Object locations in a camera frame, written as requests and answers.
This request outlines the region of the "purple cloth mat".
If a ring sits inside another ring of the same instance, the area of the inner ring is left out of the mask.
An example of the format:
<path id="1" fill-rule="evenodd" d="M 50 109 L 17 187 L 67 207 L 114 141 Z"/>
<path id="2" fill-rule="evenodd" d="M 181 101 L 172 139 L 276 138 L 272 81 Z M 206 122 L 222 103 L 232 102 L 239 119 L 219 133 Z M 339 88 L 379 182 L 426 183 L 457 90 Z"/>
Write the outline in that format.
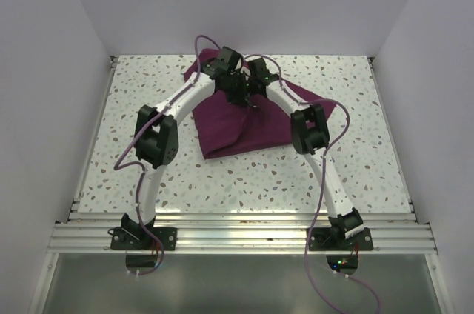
<path id="1" fill-rule="evenodd" d="M 274 102 L 251 96 L 261 111 L 229 104 L 222 91 L 193 110 L 201 153 L 205 159 L 236 156 L 291 144 L 290 117 Z"/>

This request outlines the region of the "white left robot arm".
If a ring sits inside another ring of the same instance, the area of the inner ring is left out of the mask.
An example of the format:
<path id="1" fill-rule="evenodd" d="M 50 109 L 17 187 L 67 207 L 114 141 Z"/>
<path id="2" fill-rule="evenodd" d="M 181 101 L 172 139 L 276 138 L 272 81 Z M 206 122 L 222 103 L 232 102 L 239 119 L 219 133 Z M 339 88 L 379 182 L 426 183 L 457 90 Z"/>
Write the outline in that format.
<path id="1" fill-rule="evenodd" d="M 244 99 L 243 66 L 243 55 L 229 47 L 221 48 L 215 58 L 197 58 L 196 71 L 171 97 L 155 107 L 144 105 L 138 111 L 134 138 L 114 166 L 115 170 L 133 165 L 141 168 L 133 209 L 121 219 L 121 228 L 137 249 L 146 249 L 153 243 L 156 197 L 166 166 L 178 153 L 178 126 L 219 90 L 239 101 Z"/>

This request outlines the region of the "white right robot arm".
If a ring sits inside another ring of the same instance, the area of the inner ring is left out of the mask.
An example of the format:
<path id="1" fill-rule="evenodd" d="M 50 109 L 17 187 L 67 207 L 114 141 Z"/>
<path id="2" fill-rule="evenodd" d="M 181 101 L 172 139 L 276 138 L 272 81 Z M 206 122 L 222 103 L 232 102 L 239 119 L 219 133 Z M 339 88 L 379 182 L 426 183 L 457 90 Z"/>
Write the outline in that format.
<path id="1" fill-rule="evenodd" d="M 306 101 L 291 90 L 282 78 L 282 71 L 277 66 L 277 73 L 272 74 L 266 63 L 276 61 L 268 56 L 251 54 L 246 57 L 250 76 L 262 83 L 261 94 L 280 107 L 290 118 L 290 135 L 295 151 L 303 155 L 312 168 L 320 185 L 320 196 L 315 212 L 318 217 L 322 204 L 326 204 L 330 222 L 330 240 L 334 247 L 347 249 L 356 241 L 356 236 L 364 230 L 364 222 L 347 193 L 334 167 L 329 150 L 348 131 L 350 115 L 340 102 L 317 98 Z M 330 138 L 324 104 L 332 103 L 345 115 L 346 124 L 342 132 L 334 139 Z"/>

